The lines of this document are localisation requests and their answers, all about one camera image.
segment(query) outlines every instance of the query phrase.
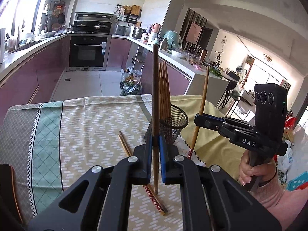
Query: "black mesh cup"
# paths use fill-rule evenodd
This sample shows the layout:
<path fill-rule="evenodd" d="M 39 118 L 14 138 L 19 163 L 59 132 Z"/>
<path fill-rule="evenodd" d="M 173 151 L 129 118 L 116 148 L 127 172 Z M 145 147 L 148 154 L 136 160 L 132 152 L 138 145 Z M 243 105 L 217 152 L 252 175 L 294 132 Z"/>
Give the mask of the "black mesh cup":
<path fill-rule="evenodd" d="M 188 125 L 188 116 L 179 107 L 171 105 L 171 117 L 160 120 L 159 131 L 164 132 L 167 144 L 173 144 L 181 133 L 182 129 Z M 144 140 L 148 134 L 152 134 L 152 119 L 150 121 Z"/>

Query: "stove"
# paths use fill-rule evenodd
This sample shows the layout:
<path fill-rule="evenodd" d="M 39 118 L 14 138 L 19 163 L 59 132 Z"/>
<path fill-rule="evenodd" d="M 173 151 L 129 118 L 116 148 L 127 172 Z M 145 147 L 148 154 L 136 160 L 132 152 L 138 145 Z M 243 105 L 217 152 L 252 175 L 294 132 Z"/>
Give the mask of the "stove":
<path fill-rule="evenodd" d="M 70 71 L 106 70 L 115 16 L 76 13 L 70 41 Z"/>

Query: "human hand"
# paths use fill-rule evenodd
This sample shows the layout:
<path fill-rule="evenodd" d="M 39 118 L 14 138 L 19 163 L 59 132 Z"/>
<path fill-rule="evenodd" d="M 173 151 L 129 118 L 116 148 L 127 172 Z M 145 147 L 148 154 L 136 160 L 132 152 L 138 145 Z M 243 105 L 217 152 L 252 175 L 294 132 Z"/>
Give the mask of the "human hand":
<path fill-rule="evenodd" d="M 239 174 L 240 174 L 240 183 L 244 186 L 246 183 L 251 182 L 251 177 L 255 176 L 263 176 L 262 180 L 269 181 L 271 180 L 276 174 L 276 163 L 272 159 L 267 164 L 261 164 L 258 166 L 250 166 L 249 165 L 249 151 L 246 150 L 243 153 L 241 158 L 241 163 L 239 165 Z"/>

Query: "painting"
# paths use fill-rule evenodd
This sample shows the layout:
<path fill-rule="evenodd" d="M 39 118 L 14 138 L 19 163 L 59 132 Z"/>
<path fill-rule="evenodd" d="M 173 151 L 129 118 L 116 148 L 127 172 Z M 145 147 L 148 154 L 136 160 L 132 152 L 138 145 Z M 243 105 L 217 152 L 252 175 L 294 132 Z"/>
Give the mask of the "painting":
<path fill-rule="evenodd" d="M 196 44 L 199 39 L 201 30 L 202 28 L 200 26 L 192 22 L 188 34 L 186 36 L 186 41 L 189 41 L 192 44 Z"/>

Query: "yellow cloth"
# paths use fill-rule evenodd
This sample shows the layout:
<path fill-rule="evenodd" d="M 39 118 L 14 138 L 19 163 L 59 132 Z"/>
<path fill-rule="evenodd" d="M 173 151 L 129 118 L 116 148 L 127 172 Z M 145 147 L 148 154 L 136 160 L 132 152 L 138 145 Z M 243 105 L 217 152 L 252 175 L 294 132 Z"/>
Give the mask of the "yellow cloth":
<path fill-rule="evenodd" d="M 181 136 L 189 146 L 192 144 L 195 131 L 194 118 L 199 113 L 201 99 L 202 96 L 199 95 L 171 96 L 171 104 L 181 108 L 188 116 L 188 126 L 181 131 Z M 205 103 L 204 113 L 217 117 L 224 116 L 208 101 Z M 238 166 L 245 149 L 230 143 L 229 139 L 222 137 L 216 131 L 200 128 L 195 151 L 207 167 L 217 164 L 234 179 L 238 179 Z"/>

